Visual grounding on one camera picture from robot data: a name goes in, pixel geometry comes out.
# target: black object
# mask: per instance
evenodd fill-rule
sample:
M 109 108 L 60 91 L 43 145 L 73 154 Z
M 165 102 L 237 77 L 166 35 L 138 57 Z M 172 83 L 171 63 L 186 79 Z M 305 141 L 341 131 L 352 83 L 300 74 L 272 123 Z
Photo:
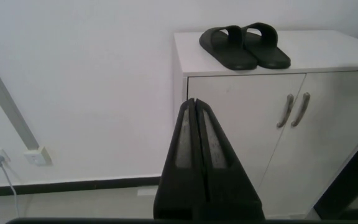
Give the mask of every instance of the black object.
M 156 219 L 199 219 L 205 204 L 194 99 L 182 104 L 154 200 Z
M 358 210 L 348 209 L 358 197 L 358 151 L 318 200 L 314 209 L 321 219 L 358 219 Z
M 247 32 L 257 29 L 261 35 Z M 277 31 L 270 25 L 257 22 L 242 28 L 244 49 L 248 50 L 264 68 L 280 69 L 291 66 L 291 59 L 277 47 Z
M 154 201 L 155 219 L 264 220 L 262 203 L 212 109 L 180 108 Z
M 215 27 L 200 37 L 200 45 L 223 66 L 231 70 L 250 70 L 257 66 L 256 59 L 243 50 L 243 36 L 239 26 Z
M 15 185 L 14 188 L 18 195 L 22 195 L 67 192 L 75 190 L 100 190 L 124 187 L 151 186 L 158 185 L 159 182 L 160 177 L 138 177 L 114 180 L 87 180 L 54 184 Z M 12 195 L 12 189 L 10 188 L 10 186 L 0 187 L 0 196 L 6 195 Z
M 196 102 L 208 220 L 264 220 L 262 203 L 211 107 Z

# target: floor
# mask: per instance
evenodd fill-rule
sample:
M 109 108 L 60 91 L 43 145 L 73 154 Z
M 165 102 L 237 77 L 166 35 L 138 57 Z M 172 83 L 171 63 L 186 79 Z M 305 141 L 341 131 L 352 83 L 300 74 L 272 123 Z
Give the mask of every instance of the floor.
M 22 217 L 153 218 L 155 187 L 18 195 Z M 16 217 L 13 196 L 0 197 L 0 224 Z M 317 219 L 311 212 L 307 219 Z

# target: cabinet handle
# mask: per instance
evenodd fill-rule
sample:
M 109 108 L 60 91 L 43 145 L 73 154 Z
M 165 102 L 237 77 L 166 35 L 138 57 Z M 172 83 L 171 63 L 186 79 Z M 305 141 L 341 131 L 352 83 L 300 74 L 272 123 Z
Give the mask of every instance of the cabinet handle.
M 304 93 L 301 111 L 299 112 L 297 119 L 292 121 L 291 126 L 296 127 L 299 124 L 299 122 L 302 120 L 303 115 L 305 115 L 306 109 L 308 109 L 309 101 L 310 101 L 310 94 Z
M 287 122 L 288 118 L 290 117 L 290 113 L 293 107 L 293 95 L 289 94 L 287 96 L 287 110 L 285 112 L 285 115 L 283 117 L 283 120 L 281 122 L 277 123 L 277 127 L 278 128 L 282 128 L 284 126 L 284 124 Z

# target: white wall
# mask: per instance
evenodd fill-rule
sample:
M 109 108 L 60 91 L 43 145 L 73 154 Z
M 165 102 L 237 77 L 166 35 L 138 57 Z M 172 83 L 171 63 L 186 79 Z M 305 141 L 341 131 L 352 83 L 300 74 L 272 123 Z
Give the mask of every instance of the white wall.
M 159 175 L 173 129 L 172 34 L 257 21 L 358 37 L 358 1 L 0 1 L 0 76 L 53 159 L 27 165 L 17 136 L 1 136 L 14 182 Z

